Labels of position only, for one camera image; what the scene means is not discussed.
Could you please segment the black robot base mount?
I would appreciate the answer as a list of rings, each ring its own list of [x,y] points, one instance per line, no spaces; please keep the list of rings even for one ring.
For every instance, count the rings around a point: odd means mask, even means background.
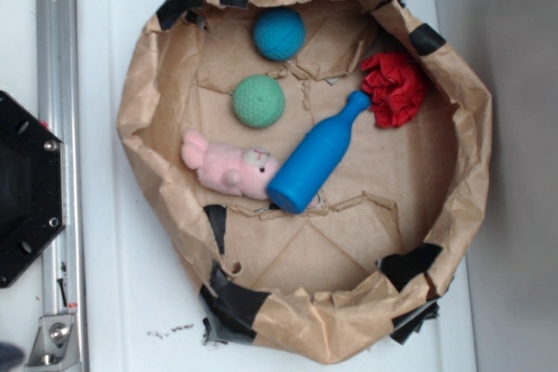
[[[63,143],[1,92],[1,288],[12,286],[65,226]]]

